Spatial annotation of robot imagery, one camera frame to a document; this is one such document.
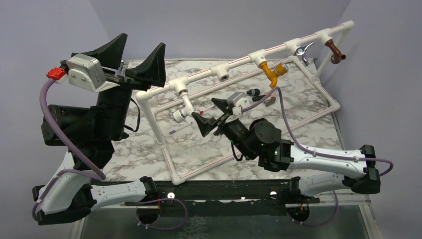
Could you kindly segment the white faucet chrome knob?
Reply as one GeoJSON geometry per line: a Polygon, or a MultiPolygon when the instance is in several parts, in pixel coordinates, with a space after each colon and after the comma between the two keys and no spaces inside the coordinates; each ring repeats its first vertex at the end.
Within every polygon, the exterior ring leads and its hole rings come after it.
{"type": "Polygon", "coordinates": [[[180,98],[182,99],[185,106],[181,110],[173,112],[173,118],[177,123],[181,123],[187,117],[191,117],[192,113],[195,111],[187,92],[181,93],[180,98]]]}

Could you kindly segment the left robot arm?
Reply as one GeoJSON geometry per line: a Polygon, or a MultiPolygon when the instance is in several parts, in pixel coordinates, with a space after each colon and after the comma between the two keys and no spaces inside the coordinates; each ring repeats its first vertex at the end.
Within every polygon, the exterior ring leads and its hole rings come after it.
{"type": "Polygon", "coordinates": [[[106,178],[103,168],[114,154],[113,142],[129,136],[125,122],[133,90],[163,87],[166,81],[164,43],[139,66],[118,73],[126,41],[127,34],[121,33],[95,50],[74,52],[46,75],[39,95],[43,140],[48,146],[65,146],[67,152],[48,183],[32,190],[32,217],[39,225],[71,223],[105,206],[148,205],[158,199],[156,185],[147,176],[121,184],[94,184],[106,178]],[[65,81],[96,93],[96,104],[88,108],[48,104],[51,86],[65,81]]]}

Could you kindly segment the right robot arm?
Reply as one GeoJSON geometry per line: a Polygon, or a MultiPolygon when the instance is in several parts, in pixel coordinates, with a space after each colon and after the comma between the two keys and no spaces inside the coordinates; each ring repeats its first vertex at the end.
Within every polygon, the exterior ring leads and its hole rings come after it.
{"type": "Polygon", "coordinates": [[[378,194],[381,189],[379,170],[375,166],[375,152],[370,145],[357,150],[331,150],[299,144],[296,139],[282,139],[282,131],[261,118],[246,127],[239,119],[228,121],[231,112],[226,100],[213,98],[222,111],[219,118],[205,118],[193,112],[202,136],[213,132],[226,136],[241,156],[236,160],[258,159],[267,171],[294,169],[321,171],[315,177],[300,178],[298,184],[287,189],[288,198],[295,203],[325,191],[350,189],[359,194],[378,194]]]}

